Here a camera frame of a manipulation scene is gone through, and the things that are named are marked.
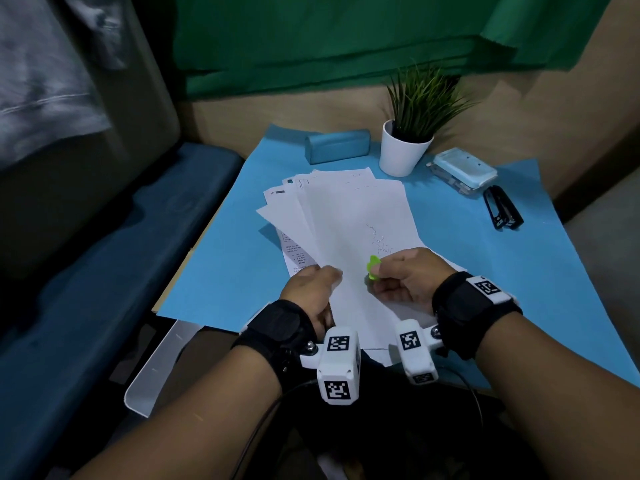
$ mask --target forearm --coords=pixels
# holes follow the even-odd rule
[[[250,348],[235,347],[187,393],[94,458],[74,480],[228,478],[281,393],[268,362]]]
[[[516,313],[487,331],[476,362],[551,475],[637,476],[640,389]]]

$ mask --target flower pot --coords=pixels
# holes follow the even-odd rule
[[[391,136],[394,120],[382,125],[382,147],[380,148],[380,170],[392,177],[406,177],[433,141],[407,143]]]

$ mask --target lime green sticky note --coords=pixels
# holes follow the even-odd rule
[[[367,271],[371,271],[371,268],[377,264],[380,264],[382,261],[380,261],[380,258],[378,256],[371,256],[371,259],[369,260],[369,262],[367,263]],[[370,280],[377,280],[378,277],[369,273],[369,279]]]

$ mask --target hand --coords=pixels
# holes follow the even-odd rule
[[[398,251],[371,268],[379,277],[372,282],[381,301],[414,301],[431,310],[431,298],[438,286],[456,272],[444,259],[427,248]]]
[[[341,281],[342,272],[333,266],[307,266],[289,279],[280,299],[292,301],[302,308],[309,315],[318,340],[324,340],[326,329],[335,325],[329,297]]]

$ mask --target black cable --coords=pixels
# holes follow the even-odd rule
[[[307,382],[303,382],[302,384],[298,384],[297,386],[295,386],[295,387],[289,389],[288,391],[286,391],[286,393],[284,393],[279,398],[277,398],[269,406],[269,409],[267,409],[267,411],[262,415],[262,417],[260,418],[260,421],[258,421],[258,424],[256,425],[255,429],[251,433],[251,436],[249,437],[249,440],[244,445],[244,450],[242,450],[242,453],[240,453],[240,458],[238,459],[238,462],[236,463],[236,468],[234,468],[233,473],[231,473],[231,476],[229,477],[230,480],[234,480],[236,478],[236,475],[238,475],[238,471],[240,471],[240,467],[242,466],[242,462],[244,461],[244,457],[246,456],[247,452],[249,451],[249,447],[251,446],[251,443],[253,443],[253,440],[255,439],[256,435],[258,434],[258,431],[260,431],[260,428],[262,427],[264,422],[267,421],[267,418],[270,416],[270,414],[273,412],[273,410],[276,409],[276,406],[278,404],[280,404],[284,400],[285,397],[288,397],[293,391],[298,390],[298,389],[302,389],[302,387],[311,386],[311,384],[318,384],[318,381],[316,379],[313,379],[311,381],[307,381]]]
[[[474,391],[473,387],[471,387],[471,384],[469,384],[469,381],[466,380],[465,377],[462,374],[460,374],[458,371],[454,371],[449,367],[440,366],[439,369],[444,369],[445,371],[453,372],[455,375],[457,375],[460,378],[462,382],[465,383],[465,386],[467,386],[467,389],[469,389],[469,392],[474,397],[474,401],[476,402],[476,406],[478,408],[478,415],[480,416],[480,428],[484,428],[484,418],[482,416],[482,409],[480,409],[480,401],[478,401],[478,396],[476,396],[476,391]]]

